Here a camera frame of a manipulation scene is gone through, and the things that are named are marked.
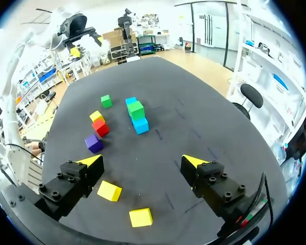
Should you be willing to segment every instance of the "blue cube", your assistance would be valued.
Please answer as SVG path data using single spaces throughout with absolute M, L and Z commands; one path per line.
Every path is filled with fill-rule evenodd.
M 139 120 L 132 120 L 132 122 L 137 135 L 145 133 L 149 130 L 148 121 L 146 120 L 146 118 L 142 118 Z
M 126 99 L 126 105 L 128 106 L 131 103 L 136 102 L 136 101 L 137 101 L 136 97 L 128 98 L 128 99 Z

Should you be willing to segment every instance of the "black table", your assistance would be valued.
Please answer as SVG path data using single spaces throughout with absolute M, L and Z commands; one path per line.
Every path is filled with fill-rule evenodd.
M 113 107 L 102 108 L 109 94 Z M 150 131 L 136 135 L 125 99 L 145 107 Z M 99 110 L 110 133 L 104 137 L 105 173 L 88 199 L 60 222 L 94 237 L 136 243 L 204 244 L 223 220 L 197 199 L 180 173 L 182 154 L 225 165 L 229 177 L 257 190 L 266 171 L 277 217 L 287 202 L 279 165 L 257 129 L 217 91 L 182 68 L 148 58 L 102 70 L 71 84 L 58 108 L 46 147 L 43 182 L 67 160 L 93 156 L 84 139 L 93 133 L 89 115 Z M 102 180 L 122 187 L 118 202 L 96 192 Z M 151 209 L 151 227 L 132 228 L 129 211 Z M 267 214 L 260 229 L 269 223 Z

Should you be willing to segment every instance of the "screw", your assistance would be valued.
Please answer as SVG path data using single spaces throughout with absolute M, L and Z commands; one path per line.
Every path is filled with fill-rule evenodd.
M 46 191 L 46 187 L 43 184 L 39 184 L 40 191 Z
M 226 201 L 230 201 L 232 196 L 233 196 L 233 195 L 232 195 L 231 192 L 229 192 L 229 191 L 226 192 L 226 193 L 223 195 L 223 197 L 225 198 Z
M 245 185 L 240 185 L 240 186 L 238 186 L 238 191 L 239 191 L 239 192 L 244 192 L 245 189 L 246 189 L 246 186 L 245 186 Z
M 55 190 L 51 193 L 51 196 L 57 200 L 60 198 L 60 193 Z
M 215 177 L 210 177 L 210 178 L 209 178 L 209 183 L 210 183 L 210 184 L 213 185 L 215 182 L 216 182 L 216 178 L 215 178 Z
M 226 178 L 228 178 L 228 175 L 226 173 L 223 173 L 221 174 L 221 178 L 225 180 Z
M 60 180 L 63 179 L 63 174 L 62 173 L 57 173 L 57 178 L 60 179 Z
M 10 201 L 10 202 L 9 202 L 9 205 L 10 205 L 10 207 L 12 207 L 12 208 L 13 208 L 13 207 L 15 207 L 15 206 L 16 206 L 16 203 L 15 203 L 14 201 Z
M 19 196 L 18 196 L 18 200 L 19 200 L 20 202 L 24 201 L 24 199 L 25 199 L 25 197 L 24 197 L 23 195 L 19 195 Z
M 68 178 L 68 182 L 71 183 L 71 184 L 75 183 L 75 181 L 76 181 L 76 179 L 74 177 L 69 177 Z

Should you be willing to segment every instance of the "purple cube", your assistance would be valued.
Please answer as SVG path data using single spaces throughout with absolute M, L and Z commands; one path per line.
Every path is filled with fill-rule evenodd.
M 85 139 L 85 144 L 92 153 L 98 153 L 104 148 L 102 142 L 96 137 L 95 134 L 87 137 Z

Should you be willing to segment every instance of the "glass wall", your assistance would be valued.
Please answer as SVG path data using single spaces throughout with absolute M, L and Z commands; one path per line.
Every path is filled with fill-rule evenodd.
M 227 22 L 225 3 L 193 3 L 195 51 L 223 65 Z
M 184 42 L 192 44 L 192 52 L 234 70 L 240 32 L 237 4 L 198 2 L 175 9 L 178 33 Z
M 193 41 L 193 20 L 192 20 L 192 10 L 190 4 L 180 5 L 175 7 L 176 17 L 177 17 L 177 30 L 179 37 L 183 39 L 183 45 L 185 42 L 192 43 Z

